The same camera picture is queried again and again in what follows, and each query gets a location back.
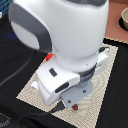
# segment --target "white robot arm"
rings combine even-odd
[[[108,0],[14,0],[10,4],[9,19],[19,40],[54,54],[36,72],[46,105],[63,99],[71,107],[93,91],[92,77],[107,66],[109,48],[99,49],[108,6]]]

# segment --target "black table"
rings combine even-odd
[[[16,38],[8,20],[3,23],[3,26],[0,27],[0,81],[21,67],[33,52]],[[128,45],[106,39],[104,39],[104,43],[117,46],[118,52],[96,128],[128,128]],[[37,52],[30,64],[21,73],[0,88],[1,106],[9,108],[10,111],[18,115],[42,112],[36,107],[16,99],[16,97],[46,55]],[[50,128],[75,128],[51,114],[33,119]]]

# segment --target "beige mat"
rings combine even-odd
[[[108,80],[111,74],[115,56],[118,50],[118,48],[115,46],[110,46],[106,44],[103,44],[102,46],[110,47],[110,52],[108,54],[109,60],[105,71],[103,71],[102,73],[100,73],[99,75],[95,76],[92,79],[92,82],[94,84],[93,93],[89,94],[87,97],[85,97],[78,103],[79,106],[78,111],[75,111],[72,108],[70,108],[52,114],[78,128],[95,128],[98,119],[105,90],[108,84]],[[19,93],[17,98],[41,110],[49,111],[57,104],[57,102],[51,106],[45,106],[41,100],[41,97],[38,94],[38,91],[30,86],[31,83],[35,80],[38,81],[36,73],[33,74],[31,79],[28,81],[28,83]]]

